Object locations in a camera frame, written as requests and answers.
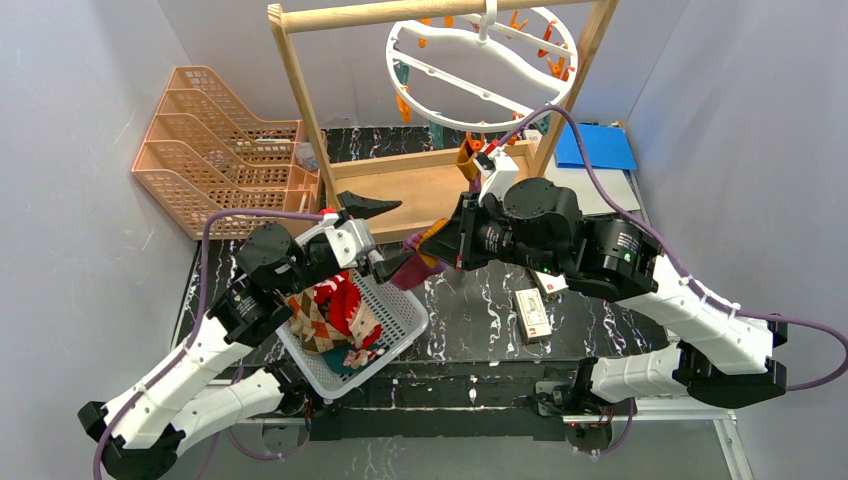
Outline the purple sock with yellow cuff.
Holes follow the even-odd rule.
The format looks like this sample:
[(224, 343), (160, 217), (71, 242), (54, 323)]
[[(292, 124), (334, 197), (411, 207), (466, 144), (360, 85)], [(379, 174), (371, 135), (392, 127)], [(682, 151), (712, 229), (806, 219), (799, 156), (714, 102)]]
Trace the purple sock with yellow cuff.
[(473, 161), (476, 153), (470, 155), (463, 141), (459, 146), (459, 153), (455, 161), (455, 166), (468, 182), (468, 190), (473, 193), (480, 192), (482, 183), (480, 170)]

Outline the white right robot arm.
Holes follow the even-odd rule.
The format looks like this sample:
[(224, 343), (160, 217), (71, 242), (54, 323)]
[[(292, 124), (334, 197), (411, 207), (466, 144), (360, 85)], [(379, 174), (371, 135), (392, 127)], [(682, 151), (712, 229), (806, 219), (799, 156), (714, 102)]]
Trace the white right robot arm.
[(497, 260), (563, 276), (570, 290), (645, 315), (677, 335), (675, 344), (646, 354), (583, 359), (563, 396), (568, 410), (678, 394), (738, 409), (787, 390), (786, 369), (772, 356), (783, 330), (742, 316), (681, 276), (636, 225), (585, 217), (573, 190), (546, 179), (524, 179), (502, 198), (463, 193), (419, 250), (461, 270)]

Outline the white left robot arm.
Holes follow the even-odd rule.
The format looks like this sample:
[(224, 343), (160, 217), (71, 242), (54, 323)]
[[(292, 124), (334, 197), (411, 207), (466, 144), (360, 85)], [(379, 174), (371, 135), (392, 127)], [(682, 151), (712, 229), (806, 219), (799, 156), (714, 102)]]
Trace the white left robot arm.
[(288, 324), (314, 338), (312, 320), (322, 313), (358, 313), (357, 305), (331, 302), (322, 287), (342, 286), (353, 272), (385, 281), (396, 270), (377, 258), (367, 226), (396, 203), (350, 191), (338, 199), (339, 209), (310, 215), (299, 235), (286, 227), (285, 211), (245, 211), (260, 224), (236, 253), (227, 288), (212, 298), (199, 286), (189, 335), (125, 392), (79, 410), (96, 442), (94, 478), (158, 479), (199, 440), (282, 403), (291, 381), (272, 367), (221, 390), (211, 382)]

